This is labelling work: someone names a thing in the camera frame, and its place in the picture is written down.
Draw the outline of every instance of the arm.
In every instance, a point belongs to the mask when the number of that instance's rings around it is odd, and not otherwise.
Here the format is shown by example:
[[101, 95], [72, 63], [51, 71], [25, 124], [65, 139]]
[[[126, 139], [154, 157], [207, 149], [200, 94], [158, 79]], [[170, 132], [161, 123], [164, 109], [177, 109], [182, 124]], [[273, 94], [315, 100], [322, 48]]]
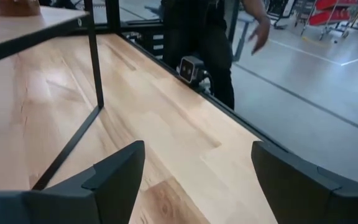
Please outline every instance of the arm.
[[244, 9], [253, 16], [259, 23], [254, 32], [249, 37], [249, 40], [257, 36], [257, 41], [252, 54], [260, 50], [267, 42], [270, 31], [270, 19], [267, 16], [266, 10], [262, 0], [242, 0]]
[[241, 0], [244, 5], [244, 9], [248, 14], [253, 16], [258, 22], [263, 19], [268, 19], [265, 6], [261, 0]]

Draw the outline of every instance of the black metal table leg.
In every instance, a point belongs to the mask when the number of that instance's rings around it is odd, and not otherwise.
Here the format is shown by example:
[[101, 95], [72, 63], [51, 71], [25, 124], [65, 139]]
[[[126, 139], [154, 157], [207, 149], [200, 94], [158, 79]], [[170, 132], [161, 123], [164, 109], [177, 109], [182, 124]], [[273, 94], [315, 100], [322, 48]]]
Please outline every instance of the black metal table leg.
[[57, 170], [59, 170], [60, 166], [65, 162], [67, 157], [74, 150], [75, 146], [78, 144], [82, 136], [91, 126], [92, 122], [98, 117], [99, 112], [102, 110], [104, 106], [103, 89], [102, 89], [102, 81], [100, 76], [100, 66], [99, 66], [99, 56], [98, 56], [98, 44], [96, 42], [96, 33], [94, 30], [92, 5], [93, 5], [92, 0], [85, 0], [85, 10], [89, 12], [89, 16], [87, 17], [86, 23], [88, 24], [89, 47], [91, 51], [93, 78], [94, 78], [94, 85], [96, 89], [96, 97], [98, 99], [98, 105], [93, 109], [91, 114], [85, 119], [84, 123], [76, 131], [73, 137], [71, 137], [69, 142], [59, 153], [56, 159], [52, 162], [52, 164], [44, 172], [41, 178], [33, 186], [32, 188], [33, 190], [42, 190], [46, 188], [50, 179], [55, 175]]

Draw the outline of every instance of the hand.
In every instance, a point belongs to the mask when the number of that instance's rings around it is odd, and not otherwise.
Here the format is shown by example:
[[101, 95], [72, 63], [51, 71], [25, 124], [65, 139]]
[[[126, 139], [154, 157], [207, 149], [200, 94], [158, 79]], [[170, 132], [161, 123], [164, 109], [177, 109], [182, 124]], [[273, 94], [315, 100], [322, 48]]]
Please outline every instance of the hand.
[[252, 55], [260, 50], [267, 41], [269, 37], [269, 30], [270, 30], [270, 19], [265, 16], [259, 21], [259, 25], [253, 31], [251, 36], [249, 37], [249, 41], [252, 40], [255, 36], [258, 36], [254, 49], [252, 50]]

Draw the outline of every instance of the shelving rack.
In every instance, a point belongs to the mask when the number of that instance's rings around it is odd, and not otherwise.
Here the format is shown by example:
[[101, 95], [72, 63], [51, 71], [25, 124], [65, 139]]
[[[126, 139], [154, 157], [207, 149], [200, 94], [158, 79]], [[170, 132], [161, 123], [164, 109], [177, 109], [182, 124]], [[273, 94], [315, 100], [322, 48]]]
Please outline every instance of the shelving rack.
[[352, 6], [358, 6], [358, 0], [302, 0], [301, 4], [296, 7], [298, 15], [295, 26], [298, 21], [303, 21], [301, 35], [307, 25], [322, 26], [320, 40], [332, 30], [342, 32], [342, 37], [346, 38], [349, 35], [347, 26], [339, 27], [339, 25], [342, 22], [349, 22], [353, 18], [348, 10]]
[[0, 17], [0, 60], [54, 37], [66, 35], [78, 28], [87, 28], [88, 31], [98, 105], [34, 185], [33, 190], [42, 190], [47, 186], [49, 180], [63, 164], [104, 106], [92, 0], [85, 0], [85, 9], [86, 11], [74, 11], [41, 7], [41, 15], [39, 16]]

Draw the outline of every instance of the wooden tabletop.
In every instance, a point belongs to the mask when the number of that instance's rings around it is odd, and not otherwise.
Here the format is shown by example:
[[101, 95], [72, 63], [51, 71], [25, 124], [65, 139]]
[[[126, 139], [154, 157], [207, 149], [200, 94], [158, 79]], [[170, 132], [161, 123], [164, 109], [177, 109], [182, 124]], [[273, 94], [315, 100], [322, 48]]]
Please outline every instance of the wooden tabletop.
[[87, 14], [85, 11], [41, 7], [41, 15], [0, 17], [0, 43], [70, 21]]
[[[257, 138], [116, 35], [98, 36], [105, 107], [50, 185], [137, 139], [131, 223], [275, 223], [250, 158]], [[30, 189], [96, 106], [86, 37], [0, 61], [0, 189]]]

